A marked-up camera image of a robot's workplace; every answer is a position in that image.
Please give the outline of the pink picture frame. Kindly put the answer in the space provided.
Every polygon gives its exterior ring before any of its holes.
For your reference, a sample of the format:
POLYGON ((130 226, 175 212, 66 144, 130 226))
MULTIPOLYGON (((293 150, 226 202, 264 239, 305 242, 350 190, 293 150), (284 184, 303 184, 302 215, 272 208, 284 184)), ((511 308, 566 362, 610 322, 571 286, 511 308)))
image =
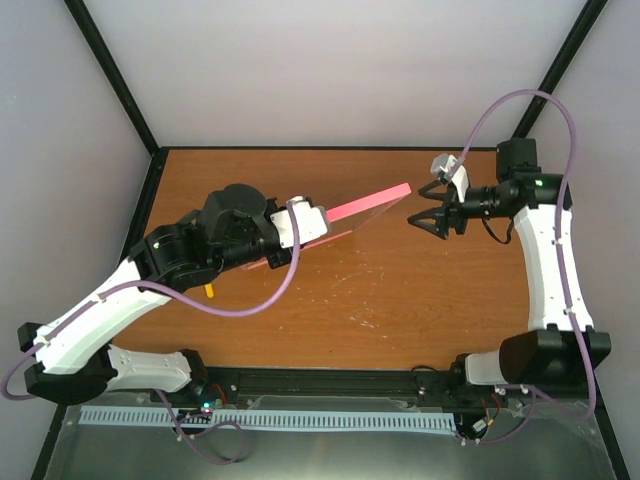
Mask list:
MULTIPOLYGON (((330 232, 318 240, 300 245, 298 256, 301 256, 305 250, 310 250, 355 232, 369 221, 386 212, 410 193, 411 187, 409 184, 401 183, 333 208, 326 209, 323 207, 330 222, 330 232)), ((242 269, 247 271, 257 269, 250 269, 249 264, 243 266, 242 269)))

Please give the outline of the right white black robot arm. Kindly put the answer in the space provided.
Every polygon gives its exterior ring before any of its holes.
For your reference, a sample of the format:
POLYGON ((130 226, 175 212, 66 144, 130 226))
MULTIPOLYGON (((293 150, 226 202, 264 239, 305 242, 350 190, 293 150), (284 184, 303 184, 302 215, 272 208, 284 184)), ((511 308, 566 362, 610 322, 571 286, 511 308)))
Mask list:
POLYGON ((472 219, 487 225, 509 222, 502 244, 518 238, 529 289, 528 330, 505 339, 498 350, 462 354, 454 368, 471 385, 507 384, 589 388, 594 369, 611 351, 611 339, 599 332, 581 295, 571 240, 572 199, 563 175, 549 174, 537 162, 532 139, 511 139, 496 152, 496 184, 471 185, 451 154, 436 157, 435 179, 419 189, 437 202, 409 217, 410 225, 441 239, 462 235, 472 219))

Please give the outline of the yellow handled screwdriver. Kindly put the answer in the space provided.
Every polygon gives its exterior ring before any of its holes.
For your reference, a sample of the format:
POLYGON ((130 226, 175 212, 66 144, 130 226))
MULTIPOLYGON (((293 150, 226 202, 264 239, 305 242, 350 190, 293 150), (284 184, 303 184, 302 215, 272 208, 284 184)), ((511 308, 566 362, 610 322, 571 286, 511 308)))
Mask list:
POLYGON ((206 296, 209 299, 213 299, 215 297, 214 287, 213 287, 213 285, 211 283, 206 284, 204 286, 204 289, 205 289, 206 296))

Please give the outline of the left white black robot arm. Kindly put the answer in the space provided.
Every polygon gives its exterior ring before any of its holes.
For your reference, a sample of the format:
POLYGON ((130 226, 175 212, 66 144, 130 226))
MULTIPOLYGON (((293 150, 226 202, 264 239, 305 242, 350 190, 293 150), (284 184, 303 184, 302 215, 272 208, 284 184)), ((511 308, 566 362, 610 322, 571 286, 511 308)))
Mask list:
POLYGON ((324 210, 307 197, 294 197, 280 207, 246 184, 211 192, 201 209, 157 227, 135 244, 112 275, 77 306, 47 324, 23 324, 18 330, 21 359, 33 362, 24 371, 26 391, 11 392, 5 377, 2 396, 70 406, 105 392, 155 390, 190 403, 201 400, 209 376, 197 351, 131 351, 115 346, 113 338, 171 300, 226 318, 268 309, 291 284, 303 246, 328 229, 324 210), (261 259, 288 271, 278 289, 256 306, 221 309, 185 294, 261 259))

